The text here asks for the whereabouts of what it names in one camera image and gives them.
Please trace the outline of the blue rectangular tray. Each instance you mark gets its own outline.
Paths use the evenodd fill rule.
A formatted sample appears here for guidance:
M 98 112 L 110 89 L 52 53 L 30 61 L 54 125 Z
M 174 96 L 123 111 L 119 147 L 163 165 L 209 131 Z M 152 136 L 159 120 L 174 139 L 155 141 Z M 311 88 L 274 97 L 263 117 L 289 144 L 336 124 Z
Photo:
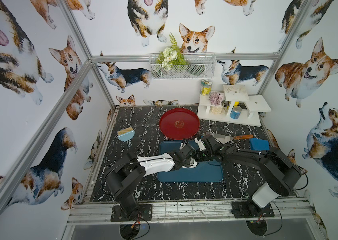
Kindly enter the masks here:
M 189 144 L 198 150 L 195 141 Z M 181 141 L 164 141 L 160 143 L 159 154 L 179 150 Z M 223 167 L 216 161 L 201 162 L 195 168 L 181 168 L 171 172 L 159 172 L 158 180 L 162 183 L 216 183 L 222 181 Z

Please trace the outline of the white dough piece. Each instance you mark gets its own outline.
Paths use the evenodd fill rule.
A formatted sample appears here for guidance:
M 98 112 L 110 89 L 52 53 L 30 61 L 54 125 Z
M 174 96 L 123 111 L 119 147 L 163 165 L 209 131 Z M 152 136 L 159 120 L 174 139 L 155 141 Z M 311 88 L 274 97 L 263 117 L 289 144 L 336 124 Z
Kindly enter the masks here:
M 194 158 L 187 159 L 184 163 L 184 168 L 195 168 L 198 162 Z

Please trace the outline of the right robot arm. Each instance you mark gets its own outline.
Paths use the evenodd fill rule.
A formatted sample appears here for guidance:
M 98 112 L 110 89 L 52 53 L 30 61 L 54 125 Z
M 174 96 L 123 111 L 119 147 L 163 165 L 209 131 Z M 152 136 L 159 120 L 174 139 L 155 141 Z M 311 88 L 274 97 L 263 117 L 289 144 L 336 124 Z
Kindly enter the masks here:
M 300 167 L 278 148 L 271 147 L 267 151 L 240 149 L 228 143 L 222 144 L 211 135 L 204 136 L 201 142 L 200 150 L 195 156 L 197 162 L 215 160 L 261 172 L 265 183 L 248 200 L 248 205 L 252 208 L 264 209 L 278 197 L 289 196 L 303 174 Z

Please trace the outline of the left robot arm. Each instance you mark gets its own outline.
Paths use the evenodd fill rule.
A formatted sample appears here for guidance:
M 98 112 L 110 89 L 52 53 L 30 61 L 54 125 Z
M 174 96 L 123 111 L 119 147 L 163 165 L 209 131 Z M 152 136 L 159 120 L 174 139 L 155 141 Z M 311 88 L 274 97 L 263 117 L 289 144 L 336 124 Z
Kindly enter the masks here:
M 180 150 L 152 157 L 126 154 L 107 171 L 106 185 L 121 209 L 131 215 L 139 210 L 134 191 L 144 177 L 181 168 L 194 168 L 198 164 L 196 156 L 197 151 L 190 144 L 184 145 Z

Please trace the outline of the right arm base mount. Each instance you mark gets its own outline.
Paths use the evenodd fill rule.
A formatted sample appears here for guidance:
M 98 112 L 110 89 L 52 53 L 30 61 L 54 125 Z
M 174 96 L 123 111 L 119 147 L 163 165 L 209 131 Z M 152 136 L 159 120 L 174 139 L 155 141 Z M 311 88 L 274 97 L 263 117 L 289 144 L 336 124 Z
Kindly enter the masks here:
M 253 201 L 241 201 L 241 202 L 232 202 L 232 214 L 236 219 L 244 218 L 259 218 L 259 217 L 274 217 L 274 211 L 271 207 L 271 204 L 268 204 L 264 208 L 258 207 Z

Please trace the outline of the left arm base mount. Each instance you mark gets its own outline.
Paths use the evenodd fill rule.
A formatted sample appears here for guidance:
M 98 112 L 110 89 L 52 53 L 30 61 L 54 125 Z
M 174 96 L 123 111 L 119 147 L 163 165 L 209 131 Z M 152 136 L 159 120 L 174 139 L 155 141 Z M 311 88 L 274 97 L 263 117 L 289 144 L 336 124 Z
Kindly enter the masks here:
M 112 207 L 111 222 L 135 222 L 140 220 L 151 221 L 153 213 L 153 205 L 138 205 L 136 210 L 130 213 L 124 210 L 120 205 Z

